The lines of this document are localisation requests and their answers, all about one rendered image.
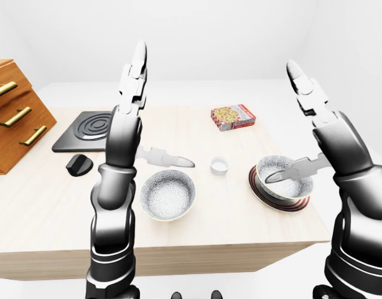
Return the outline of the silver robot right hand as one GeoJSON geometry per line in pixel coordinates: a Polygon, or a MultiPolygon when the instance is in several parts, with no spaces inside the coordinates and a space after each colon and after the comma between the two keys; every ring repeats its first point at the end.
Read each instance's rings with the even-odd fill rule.
{"type": "Polygon", "coordinates": [[[350,120],[338,111],[326,107],[328,98],[319,84],[306,76],[293,60],[288,61],[287,75],[297,94],[297,101],[305,116],[311,117],[313,134],[322,150],[317,159],[298,159],[285,170],[265,179],[276,183],[312,176],[321,168],[332,166],[338,174],[351,174],[373,165],[362,138],[350,120]]]}

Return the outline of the silver robot left hand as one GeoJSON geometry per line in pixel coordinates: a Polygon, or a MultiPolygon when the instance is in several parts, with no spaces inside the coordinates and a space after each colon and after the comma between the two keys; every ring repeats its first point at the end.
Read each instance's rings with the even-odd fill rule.
{"type": "Polygon", "coordinates": [[[142,122],[138,113],[145,106],[144,87],[147,82],[147,46],[143,40],[137,43],[132,62],[124,66],[119,83],[121,99],[111,114],[106,137],[106,163],[128,168],[136,158],[143,158],[149,164],[169,167],[193,168],[189,159],[172,156],[163,149],[146,151],[139,145],[142,122]]]}

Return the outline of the flat dark stove plate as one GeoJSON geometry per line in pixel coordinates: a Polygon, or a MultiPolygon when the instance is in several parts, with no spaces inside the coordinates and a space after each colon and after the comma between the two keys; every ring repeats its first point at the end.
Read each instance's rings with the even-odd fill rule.
{"type": "Polygon", "coordinates": [[[104,151],[109,111],[81,112],[52,146],[53,152],[104,151]]]}

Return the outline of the patterned black white bowl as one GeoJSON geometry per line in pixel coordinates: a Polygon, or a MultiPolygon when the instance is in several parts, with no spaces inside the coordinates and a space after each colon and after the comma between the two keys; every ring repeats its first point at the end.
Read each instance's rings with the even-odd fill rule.
{"type": "Polygon", "coordinates": [[[140,202],[144,212],[158,221],[173,221],[185,215],[193,206],[195,185],[181,171],[160,171],[143,185],[140,202]]]}
{"type": "Polygon", "coordinates": [[[310,177],[299,180],[287,179],[277,183],[266,184],[265,179],[277,171],[285,170],[294,161],[286,156],[266,156],[256,165],[259,185],[271,196],[278,199],[302,198],[309,196],[313,189],[310,177]]]}

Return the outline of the plate with red rings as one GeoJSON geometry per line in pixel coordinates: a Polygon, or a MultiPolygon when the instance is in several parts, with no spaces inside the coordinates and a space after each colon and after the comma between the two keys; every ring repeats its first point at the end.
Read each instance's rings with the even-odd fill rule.
{"type": "Polygon", "coordinates": [[[300,199],[277,199],[268,194],[258,183],[258,175],[256,172],[256,165],[254,165],[249,171],[249,185],[254,195],[265,205],[282,212],[299,212],[305,209],[309,202],[310,196],[302,197],[300,199]]]}

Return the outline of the round black stove knob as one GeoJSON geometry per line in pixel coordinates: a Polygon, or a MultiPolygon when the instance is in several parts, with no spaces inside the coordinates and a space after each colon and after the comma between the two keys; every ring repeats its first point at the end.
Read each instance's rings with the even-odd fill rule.
{"type": "Polygon", "coordinates": [[[84,154],[76,154],[66,165],[66,169],[71,176],[79,177],[88,173],[93,167],[93,162],[84,154]]]}

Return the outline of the wooden cabinet drawer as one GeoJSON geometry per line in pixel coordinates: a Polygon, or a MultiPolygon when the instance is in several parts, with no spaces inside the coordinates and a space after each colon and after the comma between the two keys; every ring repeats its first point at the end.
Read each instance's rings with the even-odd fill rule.
{"type": "Polygon", "coordinates": [[[0,59],[0,86],[11,81],[17,83],[17,88],[0,97],[0,108],[32,88],[26,76],[12,59],[0,59]]]}
{"type": "Polygon", "coordinates": [[[0,174],[8,173],[51,127],[47,128],[30,146],[19,144],[20,141],[17,141],[17,138],[0,141],[0,174]]]}
{"type": "Polygon", "coordinates": [[[15,139],[24,141],[28,139],[36,128],[45,125],[50,128],[55,124],[55,118],[33,90],[16,97],[5,95],[0,97],[0,123],[4,123],[17,115],[20,110],[29,107],[31,112],[16,121],[11,127],[0,125],[0,141],[15,139]]]}

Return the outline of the small white ramekin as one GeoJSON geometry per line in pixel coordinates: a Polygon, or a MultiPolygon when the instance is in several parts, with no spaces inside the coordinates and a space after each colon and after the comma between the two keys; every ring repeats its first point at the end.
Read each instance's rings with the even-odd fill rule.
{"type": "Polygon", "coordinates": [[[225,175],[230,167],[230,163],[224,156],[214,156],[210,161],[210,170],[216,175],[225,175]]]}

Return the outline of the printed red cookie box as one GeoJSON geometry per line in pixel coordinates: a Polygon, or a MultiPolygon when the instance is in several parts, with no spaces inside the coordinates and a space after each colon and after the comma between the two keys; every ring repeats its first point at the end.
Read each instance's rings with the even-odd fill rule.
{"type": "Polygon", "coordinates": [[[256,117],[242,104],[212,109],[211,118],[220,131],[252,126],[256,121],[256,117]]]}

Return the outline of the wooden cabinet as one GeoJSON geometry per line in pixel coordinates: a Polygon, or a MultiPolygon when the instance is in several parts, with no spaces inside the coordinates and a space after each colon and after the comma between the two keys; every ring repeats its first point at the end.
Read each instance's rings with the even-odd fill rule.
{"type": "Polygon", "coordinates": [[[0,174],[10,169],[56,124],[12,59],[0,59],[0,174]]]}

